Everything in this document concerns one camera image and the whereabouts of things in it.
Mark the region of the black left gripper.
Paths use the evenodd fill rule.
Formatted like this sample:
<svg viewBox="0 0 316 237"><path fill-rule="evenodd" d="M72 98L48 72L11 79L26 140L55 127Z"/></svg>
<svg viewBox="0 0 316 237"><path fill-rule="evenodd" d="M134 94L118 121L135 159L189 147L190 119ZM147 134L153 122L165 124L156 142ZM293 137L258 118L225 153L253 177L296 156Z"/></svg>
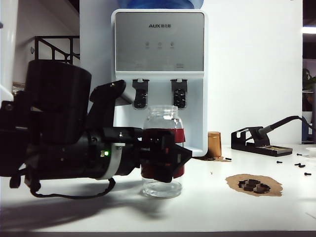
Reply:
<svg viewBox="0 0 316 237"><path fill-rule="evenodd" d="M90 131L87 177L109 179L128 175L140 163L135 146L143 130L136 127L103 127ZM141 142L141 164L147 164L147 178L170 183L184 174L192 151L183 147L183 129L148 129L147 144Z"/></svg>

